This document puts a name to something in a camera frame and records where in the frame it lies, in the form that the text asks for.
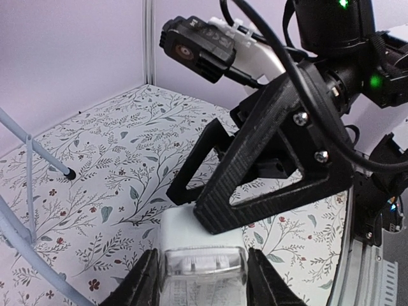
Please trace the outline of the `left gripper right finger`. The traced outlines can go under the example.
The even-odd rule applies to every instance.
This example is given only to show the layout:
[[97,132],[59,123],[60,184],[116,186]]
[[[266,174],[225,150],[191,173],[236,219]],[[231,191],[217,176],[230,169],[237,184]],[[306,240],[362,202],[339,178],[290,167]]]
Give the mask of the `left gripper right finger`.
[[306,306],[259,249],[249,249],[247,305]]

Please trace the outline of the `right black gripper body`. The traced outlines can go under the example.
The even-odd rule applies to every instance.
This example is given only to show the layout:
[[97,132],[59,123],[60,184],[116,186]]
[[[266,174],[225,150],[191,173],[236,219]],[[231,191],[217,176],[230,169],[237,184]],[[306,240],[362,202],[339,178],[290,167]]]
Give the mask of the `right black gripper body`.
[[353,176],[351,164],[310,119],[304,126],[295,123],[293,116],[303,111],[291,82],[271,82],[230,111],[240,131],[252,114],[258,119],[255,126],[266,128],[263,134],[276,126],[275,133],[251,166],[248,177],[287,179],[296,170],[305,179],[349,179]]

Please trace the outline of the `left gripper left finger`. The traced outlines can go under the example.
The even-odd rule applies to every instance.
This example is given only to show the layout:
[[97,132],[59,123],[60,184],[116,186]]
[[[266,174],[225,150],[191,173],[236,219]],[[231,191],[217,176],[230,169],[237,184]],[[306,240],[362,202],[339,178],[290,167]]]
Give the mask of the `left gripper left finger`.
[[100,306],[159,305],[159,256],[157,249],[145,251],[119,286]]

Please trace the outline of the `white metronome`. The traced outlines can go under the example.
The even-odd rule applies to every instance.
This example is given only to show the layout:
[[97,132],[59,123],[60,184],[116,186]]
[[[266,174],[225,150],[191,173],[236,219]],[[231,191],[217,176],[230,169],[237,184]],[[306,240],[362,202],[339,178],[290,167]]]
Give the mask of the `white metronome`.
[[213,235],[191,206],[169,208],[159,227],[160,305],[246,305],[242,231]]

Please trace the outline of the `white perforated music stand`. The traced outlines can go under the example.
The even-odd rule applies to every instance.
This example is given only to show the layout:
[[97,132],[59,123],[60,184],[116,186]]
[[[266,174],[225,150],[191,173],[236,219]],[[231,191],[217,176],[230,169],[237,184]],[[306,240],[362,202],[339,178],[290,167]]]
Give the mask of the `white perforated music stand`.
[[33,153],[37,153],[54,168],[59,170],[68,180],[76,178],[76,173],[65,166],[51,153],[45,150],[33,136],[20,127],[4,110],[1,110],[1,124],[14,134],[26,145],[26,187],[27,187],[27,210],[29,214],[29,226],[25,227],[20,219],[13,213],[11,208],[1,199],[1,232],[8,243],[56,290],[76,305],[92,305],[84,295],[78,292],[72,285],[64,280],[44,259],[33,249],[36,243],[36,224],[34,217],[33,196]]

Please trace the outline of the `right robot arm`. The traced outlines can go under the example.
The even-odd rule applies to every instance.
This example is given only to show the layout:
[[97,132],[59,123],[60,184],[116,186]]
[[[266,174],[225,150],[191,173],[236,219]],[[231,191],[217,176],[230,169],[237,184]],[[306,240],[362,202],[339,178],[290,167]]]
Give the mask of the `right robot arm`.
[[233,70],[230,32],[194,16],[165,23],[169,57],[210,82],[226,76],[255,89],[230,113],[235,134],[218,120],[205,127],[167,196],[194,203],[201,225],[219,234],[353,188],[354,237],[381,245],[386,204],[407,188],[407,154],[386,135],[360,156],[340,118],[359,95],[381,108],[407,102],[407,43],[376,31],[370,1],[288,1],[282,26],[296,17],[302,51],[245,1],[237,5],[285,71],[260,85]]

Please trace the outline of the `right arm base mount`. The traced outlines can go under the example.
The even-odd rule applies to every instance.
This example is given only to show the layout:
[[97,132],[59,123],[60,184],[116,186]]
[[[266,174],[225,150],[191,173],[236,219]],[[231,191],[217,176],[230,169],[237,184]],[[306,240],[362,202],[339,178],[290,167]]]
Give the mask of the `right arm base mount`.
[[401,223],[401,194],[407,189],[407,173],[356,172],[353,181],[353,238],[369,246],[381,246],[383,230],[395,231]]

